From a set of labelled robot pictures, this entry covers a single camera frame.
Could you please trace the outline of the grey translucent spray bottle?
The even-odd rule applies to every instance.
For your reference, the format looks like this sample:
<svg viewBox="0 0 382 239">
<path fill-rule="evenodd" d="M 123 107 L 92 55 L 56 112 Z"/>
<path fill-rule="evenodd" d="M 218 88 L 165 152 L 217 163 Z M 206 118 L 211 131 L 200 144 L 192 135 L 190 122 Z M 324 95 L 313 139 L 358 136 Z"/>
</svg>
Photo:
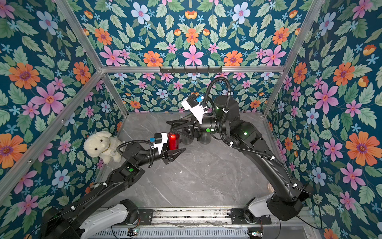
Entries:
<svg viewBox="0 0 382 239">
<path fill-rule="evenodd" d="M 194 141 L 194 136 L 189 133 L 181 133 L 181 141 L 184 145 L 190 145 Z"/>
</svg>

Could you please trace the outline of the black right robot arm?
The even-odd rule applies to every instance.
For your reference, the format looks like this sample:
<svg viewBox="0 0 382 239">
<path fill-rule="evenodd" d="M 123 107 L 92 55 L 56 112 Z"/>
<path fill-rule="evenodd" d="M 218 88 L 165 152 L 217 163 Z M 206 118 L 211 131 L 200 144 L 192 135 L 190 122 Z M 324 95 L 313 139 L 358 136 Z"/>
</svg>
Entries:
<svg viewBox="0 0 382 239">
<path fill-rule="evenodd" d="M 183 108 L 191 113 L 168 121 L 170 132 L 199 142 L 205 142 L 204 136 L 217 133 L 223 143 L 245 155 L 260 169 L 273 192 L 247 203 L 244 217 L 249 222 L 266 215 L 284 222 L 298 217 L 304 201 L 313 195 L 312 187 L 292 176 L 286 164 L 272 153 L 260 131 L 241 119 L 239 104 L 231 93 L 228 79 L 215 78 L 204 97 L 190 95 L 182 101 Z"/>
</svg>

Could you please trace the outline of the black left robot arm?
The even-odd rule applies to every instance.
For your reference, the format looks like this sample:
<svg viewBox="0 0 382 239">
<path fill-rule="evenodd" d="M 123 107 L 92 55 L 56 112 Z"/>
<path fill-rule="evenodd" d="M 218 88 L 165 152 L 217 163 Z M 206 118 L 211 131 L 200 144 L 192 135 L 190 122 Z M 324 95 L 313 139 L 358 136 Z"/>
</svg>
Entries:
<svg viewBox="0 0 382 239">
<path fill-rule="evenodd" d="M 162 149 L 147 140 L 132 140 L 117 147 L 117 154 L 125 161 L 113 170 L 105 182 L 95 186 L 90 193 L 61 209 L 51 208 L 43 216 L 41 239 L 88 239 L 110 226 L 138 219 L 137 206 L 122 200 L 101 213 L 98 209 L 117 194 L 133 186 L 145 173 L 143 165 L 152 166 L 157 160 L 173 162 L 185 149 Z"/>
</svg>

